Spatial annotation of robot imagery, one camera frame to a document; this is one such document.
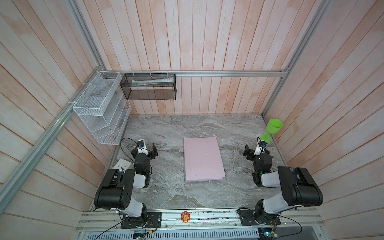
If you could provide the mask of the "pink file folder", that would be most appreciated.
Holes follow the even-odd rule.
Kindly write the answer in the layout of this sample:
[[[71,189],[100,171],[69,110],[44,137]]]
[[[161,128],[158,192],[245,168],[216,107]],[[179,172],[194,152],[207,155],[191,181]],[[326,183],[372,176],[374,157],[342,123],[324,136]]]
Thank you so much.
[[[226,176],[216,137],[184,139],[186,182],[220,181]]]

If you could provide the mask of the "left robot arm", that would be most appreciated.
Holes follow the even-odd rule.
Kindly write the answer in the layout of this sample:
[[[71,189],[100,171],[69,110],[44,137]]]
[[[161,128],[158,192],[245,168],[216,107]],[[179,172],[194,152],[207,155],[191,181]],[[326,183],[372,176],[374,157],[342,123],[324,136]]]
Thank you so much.
[[[146,219],[147,208],[144,203],[134,199],[133,189],[149,186],[153,172],[151,160],[158,156],[156,146],[152,147],[149,150],[145,140],[138,140],[136,148],[132,150],[135,159],[132,167],[107,170],[94,197],[96,208],[116,209],[125,217]]]

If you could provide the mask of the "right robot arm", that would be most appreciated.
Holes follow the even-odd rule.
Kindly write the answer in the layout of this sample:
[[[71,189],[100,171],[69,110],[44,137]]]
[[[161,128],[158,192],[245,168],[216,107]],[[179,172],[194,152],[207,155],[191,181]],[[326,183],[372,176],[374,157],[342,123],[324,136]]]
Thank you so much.
[[[279,166],[276,171],[271,171],[274,157],[266,149],[266,142],[260,142],[255,150],[245,145],[243,156],[253,163],[253,181],[258,187],[281,190],[275,196],[257,202],[254,219],[245,218],[251,224],[276,223],[279,213],[323,203],[323,193],[306,168]]]

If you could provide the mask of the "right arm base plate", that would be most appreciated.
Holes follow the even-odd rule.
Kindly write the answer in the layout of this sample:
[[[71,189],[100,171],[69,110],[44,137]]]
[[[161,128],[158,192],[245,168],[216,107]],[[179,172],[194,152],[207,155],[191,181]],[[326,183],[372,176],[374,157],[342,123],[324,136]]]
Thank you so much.
[[[248,208],[237,209],[242,226],[264,226],[280,225],[281,220],[278,215],[266,214],[262,210],[251,210]]]

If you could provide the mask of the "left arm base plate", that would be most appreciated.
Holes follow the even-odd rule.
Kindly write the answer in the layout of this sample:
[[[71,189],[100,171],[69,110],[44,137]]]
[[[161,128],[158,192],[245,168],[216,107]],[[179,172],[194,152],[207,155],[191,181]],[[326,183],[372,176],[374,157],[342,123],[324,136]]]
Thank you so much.
[[[149,212],[143,213],[138,218],[123,216],[123,222],[121,223],[121,229],[143,229],[161,227],[162,213],[161,212]]]

